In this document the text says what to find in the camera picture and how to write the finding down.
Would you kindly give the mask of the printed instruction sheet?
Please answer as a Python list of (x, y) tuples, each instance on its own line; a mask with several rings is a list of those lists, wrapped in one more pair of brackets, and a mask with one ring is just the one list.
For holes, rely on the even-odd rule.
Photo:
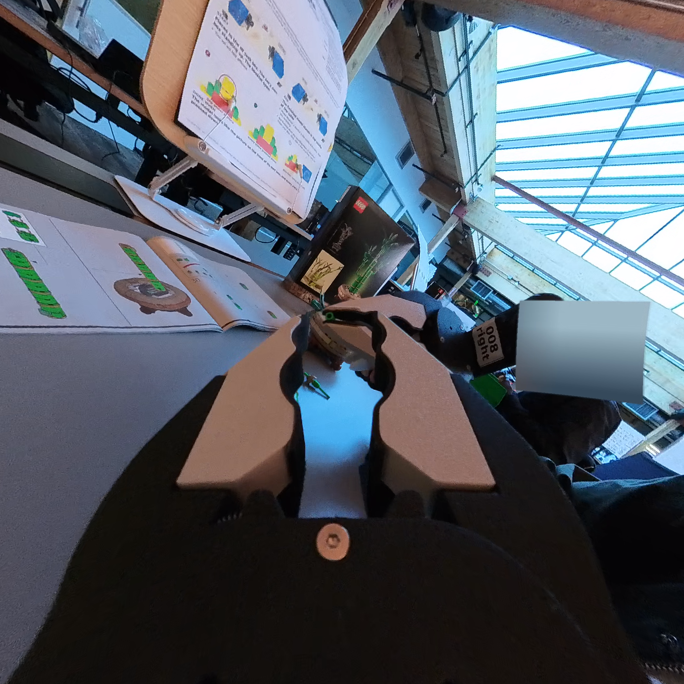
[(176, 119), (266, 207), (305, 218), (347, 85), (325, 1), (210, 1)]

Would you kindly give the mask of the person's right forearm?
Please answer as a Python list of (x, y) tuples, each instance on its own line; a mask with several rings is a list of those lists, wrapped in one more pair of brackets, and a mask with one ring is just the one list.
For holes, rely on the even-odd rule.
[(683, 682), (683, 475), (600, 480), (550, 466), (589, 536), (652, 683)]

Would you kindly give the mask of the green plastic bin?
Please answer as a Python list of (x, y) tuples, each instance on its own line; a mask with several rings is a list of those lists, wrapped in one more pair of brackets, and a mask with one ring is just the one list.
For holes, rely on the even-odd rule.
[(508, 394), (497, 376), (491, 373), (470, 381), (470, 385), (493, 407), (497, 408)]

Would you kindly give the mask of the open instruction booklet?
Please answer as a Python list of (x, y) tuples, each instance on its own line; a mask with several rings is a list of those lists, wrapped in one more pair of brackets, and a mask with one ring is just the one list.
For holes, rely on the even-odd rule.
[(244, 270), (175, 239), (1, 205), (1, 333), (272, 332), (291, 317)]

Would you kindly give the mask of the tan round pot base model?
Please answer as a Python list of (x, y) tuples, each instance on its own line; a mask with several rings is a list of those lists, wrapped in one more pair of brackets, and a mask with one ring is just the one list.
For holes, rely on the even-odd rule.
[(335, 364), (347, 364), (355, 372), (374, 367), (375, 351), (368, 328), (329, 321), (322, 312), (312, 314), (309, 326), (313, 341)]

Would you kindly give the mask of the black toy set box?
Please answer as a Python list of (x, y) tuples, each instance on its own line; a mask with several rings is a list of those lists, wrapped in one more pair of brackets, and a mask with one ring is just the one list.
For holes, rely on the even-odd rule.
[(407, 233), (358, 186), (349, 186), (322, 223), (283, 286), (311, 303), (339, 303), (343, 295), (372, 297), (394, 275), (416, 245)]

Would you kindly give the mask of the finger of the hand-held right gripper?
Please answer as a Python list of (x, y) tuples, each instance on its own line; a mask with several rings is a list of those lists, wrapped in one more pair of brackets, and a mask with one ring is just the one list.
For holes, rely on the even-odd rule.
[(423, 304), (394, 295), (353, 298), (332, 304), (323, 312), (331, 311), (339, 319), (352, 326), (366, 327), (372, 331), (377, 316), (382, 316), (409, 332), (419, 332), (427, 321)]

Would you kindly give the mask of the grey desk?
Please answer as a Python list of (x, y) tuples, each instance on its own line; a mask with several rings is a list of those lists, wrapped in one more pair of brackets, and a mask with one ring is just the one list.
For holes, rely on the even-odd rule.
[[(1, 204), (147, 240), (166, 232), (1, 167)], [(143, 446), (268, 334), (1, 334), (1, 682), (44, 622), (101, 500)], [(364, 517), (358, 467), (380, 393), (306, 354), (301, 515)], [(332, 430), (351, 436), (334, 446)]]

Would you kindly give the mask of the white document stand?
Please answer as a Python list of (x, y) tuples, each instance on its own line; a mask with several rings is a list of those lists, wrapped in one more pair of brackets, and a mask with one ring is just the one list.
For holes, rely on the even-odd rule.
[[(201, 238), (201, 243), (215, 246), (235, 258), (250, 261), (250, 257), (234, 245), (231, 239), (218, 237), (221, 229), (259, 211), (265, 211), (291, 227), (296, 227), (307, 216), (291, 218), (266, 207), (259, 196), (229, 176), (227, 169), (212, 163), (206, 156), (207, 145), (182, 127), (176, 119), (185, 77), (208, 3), (209, 1), (160, 3), (140, 78), (141, 98), (151, 123), (168, 142), (185, 154), (184, 158), (156, 176), (147, 187), (124, 181), (120, 176), (115, 179), (135, 208), (151, 222), (184, 237), (197, 238), (202, 234), (204, 237)], [(208, 171), (218, 183), (241, 196), (247, 202), (246, 207), (211, 222), (159, 196), (159, 191), (164, 186), (186, 171), (194, 169)]]

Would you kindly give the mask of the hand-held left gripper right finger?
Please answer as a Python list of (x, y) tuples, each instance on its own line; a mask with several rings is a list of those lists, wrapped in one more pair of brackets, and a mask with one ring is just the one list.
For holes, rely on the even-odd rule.
[(364, 504), (383, 517), (402, 492), (428, 510), (443, 492), (492, 493), (497, 484), (447, 367), (379, 312), (362, 312), (372, 331), (373, 409), (364, 462)]

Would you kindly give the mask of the navy chair back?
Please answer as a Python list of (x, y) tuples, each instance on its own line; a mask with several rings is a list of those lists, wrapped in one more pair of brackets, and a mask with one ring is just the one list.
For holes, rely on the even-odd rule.
[(593, 476), (601, 481), (608, 480), (658, 480), (676, 477), (679, 474), (657, 462), (646, 452), (625, 456), (597, 466)]

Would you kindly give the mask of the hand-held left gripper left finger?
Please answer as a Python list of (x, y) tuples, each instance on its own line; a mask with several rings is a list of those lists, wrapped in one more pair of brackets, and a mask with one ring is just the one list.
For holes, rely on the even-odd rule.
[(292, 317), (226, 372), (179, 488), (226, 490), (240, 503), (268, 491), (287, 517), (298, 517), (306, 447), (295, 394), (304, 380), (310, 317)]

